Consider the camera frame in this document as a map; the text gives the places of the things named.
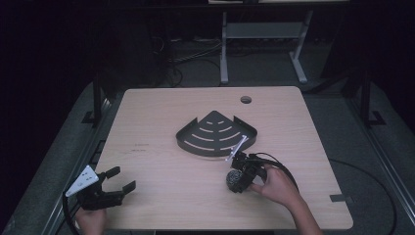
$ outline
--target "round hole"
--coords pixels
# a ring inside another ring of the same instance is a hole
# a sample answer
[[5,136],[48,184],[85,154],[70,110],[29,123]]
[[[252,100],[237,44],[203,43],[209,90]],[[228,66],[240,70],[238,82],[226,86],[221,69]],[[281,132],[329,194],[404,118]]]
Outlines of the round hole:
[[252,101],[253,101],[253,99],[251,99],[251,97],[249,97],[249,96],[241,97],[241,102],[244,103],[244,104],[249,104]]

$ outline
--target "metal stand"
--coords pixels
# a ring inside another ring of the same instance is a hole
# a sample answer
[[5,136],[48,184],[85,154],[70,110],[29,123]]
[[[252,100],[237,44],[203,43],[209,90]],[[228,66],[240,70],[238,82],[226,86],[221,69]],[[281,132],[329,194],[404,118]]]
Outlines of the metal stand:
[[312,11],[308,11],[304,21],[300,23],[228,23],[226,12],[224,12],[222,21],[222,53],[220,55],[221,83],[227,84],[229,81],[226,61],[226,39],[228,38],[297,38],[299,44],[295,51],[290,52],[290,58],[300,83],[307,83],[299,56],[307,35],[312,13]]

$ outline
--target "black fan-shaped tray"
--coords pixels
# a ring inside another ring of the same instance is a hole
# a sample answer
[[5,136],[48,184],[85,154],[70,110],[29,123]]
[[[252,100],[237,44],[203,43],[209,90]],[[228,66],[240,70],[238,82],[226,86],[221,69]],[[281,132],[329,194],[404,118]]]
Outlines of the black fan-shaped tray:
[[193,119],[176,134],[177,144],[185,151],[204,157],[223,157],[231,148],[248,137],[240,150],[248,149],[256,140],[257,131],[241,119],[230,120],[218,111],[210,112],[200,122]]

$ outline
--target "wooden table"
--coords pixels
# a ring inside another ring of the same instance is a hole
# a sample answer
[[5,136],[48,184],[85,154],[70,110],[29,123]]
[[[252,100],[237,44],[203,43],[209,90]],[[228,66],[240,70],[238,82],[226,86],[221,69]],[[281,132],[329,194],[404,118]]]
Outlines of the wooden table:
[[[243,104],[241,97],[252,98]],[[341,190],[308,109],[296,87],[218,87],[134,89],[125,92],[96,171],[114,166],[121,173],[104,182],[119,190],[132,180],[135,191],[123,205],[108,209],[109,228],[143,230],[293,229],[290,213],[258,194],[231,192],[225,183],[230,163],[181,149],[175,134],[211,111],[256,128],[245,153],[265,152],[296,179],[323,229],[348,229]]]

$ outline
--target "person's hand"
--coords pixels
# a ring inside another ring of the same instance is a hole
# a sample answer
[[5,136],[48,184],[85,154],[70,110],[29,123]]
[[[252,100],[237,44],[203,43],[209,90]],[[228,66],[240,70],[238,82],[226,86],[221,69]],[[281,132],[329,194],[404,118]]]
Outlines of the person's hand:
[[299,190],[283,170],[270,164],[265,164],[264,168],[267,174],[266,179],[262,179],[264,185],[252,184],[251,190],[288,209],[302,200]]
[[76,222],[85,235],[103,235],[107,221],[105,209],[86,211],[79,208],[75,215]]

